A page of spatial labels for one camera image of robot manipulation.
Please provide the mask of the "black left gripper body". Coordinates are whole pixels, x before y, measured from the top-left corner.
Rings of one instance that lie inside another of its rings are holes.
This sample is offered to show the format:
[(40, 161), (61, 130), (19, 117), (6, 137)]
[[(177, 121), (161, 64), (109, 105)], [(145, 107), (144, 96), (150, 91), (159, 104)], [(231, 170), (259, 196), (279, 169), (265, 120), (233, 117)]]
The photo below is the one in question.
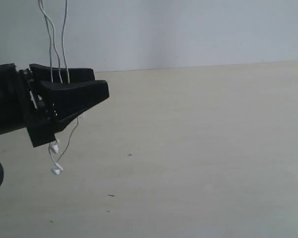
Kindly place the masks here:
[(33, 147), (56, 139), (65, 129), (56, 120), (53, 104), (43, 96), (43, 84), (29, 69), (0, 65), (0, 135), (25, 128)]

